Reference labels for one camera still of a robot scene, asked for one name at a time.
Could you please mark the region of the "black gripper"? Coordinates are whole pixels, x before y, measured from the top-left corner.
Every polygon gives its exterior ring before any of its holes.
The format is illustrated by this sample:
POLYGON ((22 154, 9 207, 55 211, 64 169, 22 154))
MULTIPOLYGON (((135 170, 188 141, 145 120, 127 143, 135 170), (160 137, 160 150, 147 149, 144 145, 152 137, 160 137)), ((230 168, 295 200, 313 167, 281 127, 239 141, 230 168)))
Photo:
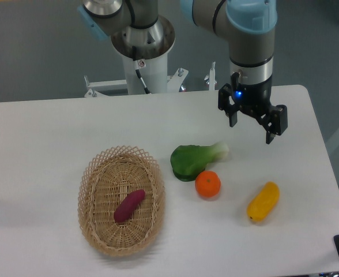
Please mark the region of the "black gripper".
POLYGON ((288 127, 287 106, 273 106, 270 102, 272 76, 258 84, 241 84, 241 77, 231 76, 231 85, 225 84, 218 91, 218 109, 225 112, 232 128, 238 122, 237 112, 257 118, 266 130, 266 144, 280 136, 288 127))

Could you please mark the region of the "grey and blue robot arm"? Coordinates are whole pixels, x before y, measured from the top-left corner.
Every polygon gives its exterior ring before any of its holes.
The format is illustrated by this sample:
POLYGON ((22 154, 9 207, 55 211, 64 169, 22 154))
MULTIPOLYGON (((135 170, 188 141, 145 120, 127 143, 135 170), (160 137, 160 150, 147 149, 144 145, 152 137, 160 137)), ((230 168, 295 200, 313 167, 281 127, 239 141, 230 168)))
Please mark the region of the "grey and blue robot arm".
MULTIPOLYGON (((287 107, 272 105, 275 1, 182 1, 196 26, 224 39, 229 48, 230 82, 219 90, 218 108, 237 123, 243 113, 257 120, 271 143, 288 126, 287 107)), ((82 1, 78 12, 100 39, 110 38, 125 64, 130 94, 169 91, 167 54, 175 43, 172 24, 157 1, 82 1)))

